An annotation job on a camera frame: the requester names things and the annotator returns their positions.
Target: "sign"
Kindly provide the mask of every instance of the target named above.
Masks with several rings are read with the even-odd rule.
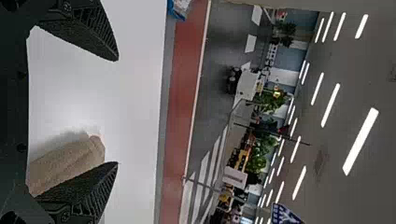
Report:
[[[271,222],[273,224],[304,224],[297,215],[280,203],[273,203]]]
[[[230,166],[226,166],[224,169],[224,175],[222,177],[224,183],[233,185],[239,189],[245,189],[247,179],[248,174],[235,170]]]

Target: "ceiling light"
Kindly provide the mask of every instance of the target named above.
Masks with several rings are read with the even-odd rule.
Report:
[[[283,187],[285,187],[285,181],[280,184],[279,191],[277,192],[275,203],[279,203],[280,195],[282,195]]]
[[[358,31],[356,32],[355,39],[361,38],[361,34],[363,33],[364,26],[366,26],[367,19],[369,19],[369,15],[367,14],[361,18],[361,24],[359,25]]]
[[[340,35],[341,28],[343,28],[343,24],[344,24],[344,20],[346,19],[346,16],[347,16],[347,14],[345,12],[341,15],[341,19],[338,22],[337,30],[335,31],[335,35],[334,35],[334,39],[333,39],[334,41],[337,41],[338,36]]]
[[[293,105],[293,103],[294,103],[294,97],[291,98],[291,102],[290,102],[289,109],[288,109],[288,114],[289,114],[290,111],[291,111],[291,106]]]
[[[329,20],[327,21],[327,26],[326,30],[324,31],[323,37],[322,37],[322,43],[326,41],[327,34],[329,33],[330,26],[332,25],[332,17],[334,16],[334,12],[330,13]]]
[[[291,154],[290,163],[293,163],[293,161],[294,161],[294,157],[296,156],[297,149],[298,149],[298,146],[300,145],[300,142],[301,142],[301,136],[298,136],[296,145],[294,146],[293,153]]]
[[[271,166],[273,166],[273,165],[274,165],[275,158],[276,158],[276,152],[274,153],[273,159],[272,159],[272,161],[271,161]]]
[[[305,174],[306,174],[306,166],[303,167],[303,170],[301,171],[300,177],[298,178],[296,187],[295,187],[294,192],[293,192],[293,195],[292,195],[292,199],[293,199],[293,200],[296,199],[296,196],[297,196],[297,193],[298,193],[298,191],[299,191],[299,189],[300,189],[300,186],[301,186],[301,184],[303,183]]]
[[[294,130],[296,129],[297,121],[298,121],[298,119],[296,118],[296,119],[294,120],[293,126],[291,127],[290,137],[293,137]]]
[[[340,90],[340,83],[337,83],[332,91],[332,96],[330,97],[330,101],[327,104],[326,111],[324,112],[322,122],[320,123],[321,127],[324,128],[326,125],[326,121],[329,118],[330,111],[332,111],[332,105],[334,105],[335,97],[337,97],[338,91]]]
[[[291,120],[293,119],[294,116],[294,111],[296,110],[296,105],[293,106],[293,109],[291,110],[290,118],[288,124],[291,124]]]
[[[274,177],[274,172],[275,172],[275,168],[273,168],[273,171],[271,172],[270,181],[268,182],[268,184],[271,184],[272,178]]]
[[[366,120],[361,126],[361,130],[359,131],[358,137],[355,140],[355,143],[350,149],[348,156],[346,157],[346,162],[344,163],[343,170],[344,174],[349,175],[350,170],[352,169],[353,163],[358,158],[359,153],[361,152],[361,148],[366,141],[367,136],[369,135],[373,125],[375,123],[376,117],[378,117],[378,110],[375,108],[371,108],[369,114],[367,115]]]
[[[285,157],[282,157],[282,160],[280,160],[279,167],[277,168],[276,176],[279,176],[280,170],[282,169],[283,162],[285,161]]]
[[[309,66],[310,66],[310,65],[311,65],[310,63],[308,63],[308,64],[306,65],[305,72],[304,72],[304,76],[303,76],[303,80],[301,80],[301,85],[304,85],[304,83],[305,83],[306,74],[308,74],[308,69],[309,69]]]
[[[260,204],[260,207],[263,207],[264,206],[264,203],[265,203],[265,199],[267,198],[267,195],[266,194],[264,194],[264,196],[262,197],[262,204]]]
[[[324,22],[324,18],[322,18],[320,20],[320,25],[319,25],[318,32],[317,32],[317,37],[315,38],[315,43],[318,43],[320,32],[321,32],[321,28],[323,27],[323,22]]]
[[[282,153],[282,148],[284,144],[285,144],[285,139],[282,139],[282,142],[280,143],[279,151],[277,152],[277,156],[280,156],[280,153]]]
[[[265,204],[266,207],[268,207],[268,205],[270,204],[273,193],[274,193],[274,190],[271,189],[270,194],[268,195],[267,203]]]
[[[268,176],[265,178],[264,187],[262,187],[262,189],[265,189],[265,187],[267,187],[267,184],[268,184]]]
[[[319,77],[319,80],[318,80],[317,87],[315,88],[314,95],[312,96],[311,105],[314,105],[315,101],[317,100],[318,92],[319,92],[320,85],[321,85],[321,82],[323,80],[323,77],[324,77],[324,73],[321,73],[320,77]]]
[[[300,79],[301,76],[303,75],[303,71],[304,71],[304,69],[305,69],[305,63],[306,63],[306,60],[303,61],[303,66],[301,67],[300,75],[298,76],[298,79]]]

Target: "ceiling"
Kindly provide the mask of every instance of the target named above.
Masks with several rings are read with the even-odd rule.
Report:
[[[303,1],[307,6],[312,2]],[[346,8],[357,8],[357,11],[368,8],[369,18],[361,38],[355,39],[355,34],[363,14],[348,12],[339,39],[336,42],[332,40],[340,12],[343,12],[338,5],[340,11],[334,14],[327,40],[322,43],[321,35],[317,44],[311,43],[306,57],[310,68],[295,101],[294,117],[298,118],[298,123],[293,138],[301,136],[312,146],[300,145],[293,164],[290,164],[294,143],[286,143],[282,152],[286,161],[281,175],[265,189],[267,194],[274,189],[274,199],[280,183],[285,181],[280,203],[290,207],[306,223],[393,223],[396,218],[393,213],[396,206],[393,167],[396,159],[393,139],[396,82],[390,80],[395,77],[392,71],[396,64],[393,44],[396,20],[386,8],[394,3],[384,1],[379,6],[353,2],[332,1],[332,4],[351,4],[353,7]],[[384,13],[377,13],[378,9],[384,9]],[[323,30],[329,14],[319,14],[319,20],[325,18]],[[321,73],[324,73],[323,82],[312,106],[311,98]],[[341,88],[322,128],[320,122],[337,83]],[[346,176],[342,169],[344,162],[372,107],[379,111],[379,115],[350,174]],[[319,151],[326,152],[327,159],[317,175],[315,162]],[[280,158],[276,158],[276,169]],[[293,200],[291,195],[305,165],[306,176]]]

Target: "potted plant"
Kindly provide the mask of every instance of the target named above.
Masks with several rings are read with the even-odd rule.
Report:
[[[289,48],[293,43],[294,35],[296,33],[297,25],[292,22],[282,22],[278,21],[275,24],[274,36],[272,37],[270,43],[278,45],[279,43]]]
[[[261,95],[256,94],[253,98],[253,103],[257,105],[255,112],[259,115],[266,112],[274,113],[286,103],[286,98],[286,93],[283,91],[278,97],[275,97],[272,91],[263,91]]]
[[[250,152],[246,171],[256,175],[259,174],[262,171],[262,168],[265,168],[267,164],[265,155],[268,154],[276,144],[276,140],[269,135],[256,140],[256,143]]]

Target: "blue sign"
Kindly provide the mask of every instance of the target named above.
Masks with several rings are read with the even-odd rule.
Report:
[[[280,203],[273,203],[271,222],[273,224],[304,224],[297,215]]]

